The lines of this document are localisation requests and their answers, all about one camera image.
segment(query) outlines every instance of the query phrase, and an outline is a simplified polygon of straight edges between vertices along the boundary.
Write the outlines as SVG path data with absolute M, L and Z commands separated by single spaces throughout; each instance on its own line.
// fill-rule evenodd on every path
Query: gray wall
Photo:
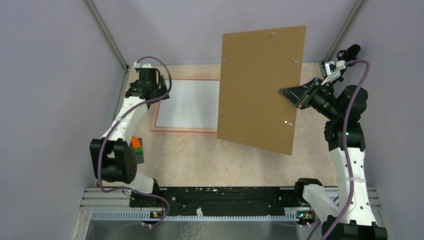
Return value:
M 125 60 L 219 63 L 222 34 L 306 25 L 304 58 L 325 58 L 355 0 L 94 0 Z
M 366 177 L 399 240 L 423 239 L 423 11 L 422 0 L 370 0 L 340 47 L 361 45 L 359 59 L 371 65 L 363 86 L 368 108 L 360 121 Z M 357 84 L 363 71 L 358 65 L 348 69 L 345 82 Z
M 0 39 L 0 239 L 69 239 L 123 71 L 82 0 L 2 0 Z

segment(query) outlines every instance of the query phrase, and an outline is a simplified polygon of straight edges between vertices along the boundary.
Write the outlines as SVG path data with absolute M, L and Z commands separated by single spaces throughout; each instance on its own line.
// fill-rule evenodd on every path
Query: brown board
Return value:
M 217 137 L 292 154 L 297 109 L 278 93 L 299 86 L 306 26 L 224 34 Z

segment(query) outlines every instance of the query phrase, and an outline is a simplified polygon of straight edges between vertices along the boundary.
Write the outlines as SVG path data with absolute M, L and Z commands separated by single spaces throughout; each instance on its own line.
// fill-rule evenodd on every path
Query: table top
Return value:
M 168 68 L 174 78 L 220 78 L 219 64 Z M 321 76 L 317 63 L 302 64 L 301 84 L 316 76 Z M 127 89 L 137 77 L 131 69 Z M 137 170 L 160 186 L 293 186 L 298 178 L 336 185 L 324 139 L 327 119 L 312 108 L 297 110 L 292 156 L 217 139 L 216 134 L 151 132 L 153 110 L 144 114 L 134 133 L 142 138 L 144 152 L 144 163 Z

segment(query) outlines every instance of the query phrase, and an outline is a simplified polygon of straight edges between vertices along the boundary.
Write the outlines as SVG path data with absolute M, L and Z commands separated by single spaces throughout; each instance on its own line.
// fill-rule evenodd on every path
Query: white board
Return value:
M 170 98 L 160 102 L 155 127 L 216 129 L 219 80 L 175 79 Z

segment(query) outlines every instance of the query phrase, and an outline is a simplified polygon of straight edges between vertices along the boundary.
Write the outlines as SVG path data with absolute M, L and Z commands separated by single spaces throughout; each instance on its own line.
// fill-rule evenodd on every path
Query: orange object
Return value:
M 139 149 L 142 147 L 142 144 L 140 143 L 140 140 L 138 138 L 136 138 L 135 136 L 133 136 L 131 138 L 131 144 L 132 144 L 132 148 L 133 149 Z

